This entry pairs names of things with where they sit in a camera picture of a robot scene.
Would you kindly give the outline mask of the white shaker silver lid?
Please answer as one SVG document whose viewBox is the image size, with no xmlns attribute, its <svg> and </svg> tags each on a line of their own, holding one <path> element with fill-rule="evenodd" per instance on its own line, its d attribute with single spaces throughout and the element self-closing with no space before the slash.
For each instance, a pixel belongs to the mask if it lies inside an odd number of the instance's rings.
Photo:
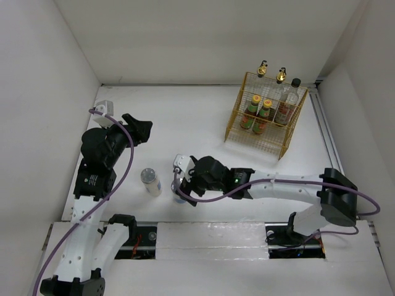
<svg viewBox="0 0 395 296">
<path fill-rule="evenodd" d="M 172 181 L 171 183 L 171 190 L 173 192 L 173 201 L 178 204 L 178 205 L 183 205 L 186 203 L 185 200 L 183 200 L 179 194 L 178 194 L 178 188 L 182 184 L 182 178 L 178 178 L 175 181 Z"/>
<path fill-rule="evenodd" d="M 162 186 L 157 172 L 152 168 L 145 168 L 142 170 L 141 182 L 144 184 L 147 192 L 153 196 L 158 197 L 162 193 Z"/>
</svg>

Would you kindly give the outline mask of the chili sauce bottle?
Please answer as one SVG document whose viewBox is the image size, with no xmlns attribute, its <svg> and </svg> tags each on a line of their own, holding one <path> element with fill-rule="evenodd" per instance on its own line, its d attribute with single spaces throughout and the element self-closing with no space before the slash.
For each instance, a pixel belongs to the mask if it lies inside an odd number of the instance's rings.
<svg viewBox="0 0 395 296">
<path fill-rule="evenodd" d="M 272 101 L 270 99 L 264 99 L 261 109 L 257 114 L 257 118 L 253 124 L 252 131 L 255 134 L 262 134 L 267 126 L 268 119 L 270 117 L 270 110 L 272 107 Z"/>
<path fill-rule="evenodd" d="M 243 112 L 242 119 L 240 121 L 240 127 L 242 129 L 248 130 L 252 127 L 255 117 L 258 113 L 259 103 L 262 98 L 260 95 L 253 95 L 251 100 L 249 101 L 246 109 Z"/>
</svg>

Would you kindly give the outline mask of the clear glass cruet gold spout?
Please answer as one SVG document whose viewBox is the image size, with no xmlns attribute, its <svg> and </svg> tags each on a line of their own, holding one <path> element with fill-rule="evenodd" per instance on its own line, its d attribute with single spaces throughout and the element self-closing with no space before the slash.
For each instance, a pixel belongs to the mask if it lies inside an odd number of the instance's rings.
<svg viewBox="0 0 395 296">
<path fill-rule="evenodd" d="M 250 101 L 255 95 L 261 95 L 262 90 L 264 88 L 265 79 L 264 76 L 266 75 L 268 67 L 268 62 L 263 60 L 259 67 L 256 70 L 256 73 L 250 77 L 247 91 L 248 91 L 248 100 Z"/>
</svg>

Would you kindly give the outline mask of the tall glass cruet dark contents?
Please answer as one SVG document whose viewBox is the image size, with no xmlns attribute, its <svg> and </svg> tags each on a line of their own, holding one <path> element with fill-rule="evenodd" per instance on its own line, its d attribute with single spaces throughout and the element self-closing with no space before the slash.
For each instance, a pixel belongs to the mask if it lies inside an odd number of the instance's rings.
<svg viewBox="0 0 395 296">
<path fill-rule="evenodd" d="M 275 82 L 271 85 L 268 93 L 268 99 L 270 99 L 272 102 L 272 106 L 270 108 L 270 112 L 272 115 L 275 114 L 281 96 L 284 93 L 283 82 L 285 80 L 286 80 L 286 68 L 281 67 L 278 74 L 276 75 Z"/>
</svg>

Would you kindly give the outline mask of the dark vinegar bottle black cap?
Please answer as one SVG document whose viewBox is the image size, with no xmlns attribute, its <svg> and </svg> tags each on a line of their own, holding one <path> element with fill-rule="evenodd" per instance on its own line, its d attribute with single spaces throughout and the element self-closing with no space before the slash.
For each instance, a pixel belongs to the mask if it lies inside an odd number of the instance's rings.
<svg viewBox="0 0 395 296">
<path fill-rule="evenodd" d="M 294 109 L 299 102 L 298 89 L 300 84 L 301 80 L 299 78 L 294 78 L 291 82 L 291 87 L 281 95 L 278 110 L 274 118 L 274 122 L 278 126 L 288 125 Z"/>
</svg>

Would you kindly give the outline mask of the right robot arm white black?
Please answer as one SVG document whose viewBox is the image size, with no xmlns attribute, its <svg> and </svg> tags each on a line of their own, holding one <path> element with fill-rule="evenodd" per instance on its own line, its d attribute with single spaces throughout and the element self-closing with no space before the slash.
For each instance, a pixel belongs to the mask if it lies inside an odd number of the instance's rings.
<svg viewBox="0 0 395 296">
<path fill-rule="evenodd" d="M 290 214 L 284 228 L 267 235 L 269 244 L 284 249 L 304 245 L 328 224 L 356 227 L 357 188 L 334 168 L 325 168 L 318 176 L 285 176 L 228 168 L 211 156 L 177 155 L 173 172 L 183 178 L 177 195 L 192 206 L 203 203 L 207 191 L 222 192 L 235 200 L 273 198 L 307 203 L 306 209 Z"/>
</svg>

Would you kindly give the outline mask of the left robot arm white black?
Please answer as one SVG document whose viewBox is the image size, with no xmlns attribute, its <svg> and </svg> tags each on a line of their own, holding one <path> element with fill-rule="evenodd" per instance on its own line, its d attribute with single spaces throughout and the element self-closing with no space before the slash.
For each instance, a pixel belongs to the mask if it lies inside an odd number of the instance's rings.
<svg viewBox="0 0 395 296">
<path fill-rule="evenodd" d="M 153 123 L 126 113 L 124 122 L 91 109 L 107 126 L 91 128 L 81 137 L 81 154 L 75 188 L 71 227 L 43 263 L 33 295 L 103 295 L 109 270 L 123 244 L 137 239 L 136 219 L 115 214 L 98 239 L 98 227 L 110 197 L 124 182 L 114 166 L 126 148 L 146 143 Z"/>
</svg>

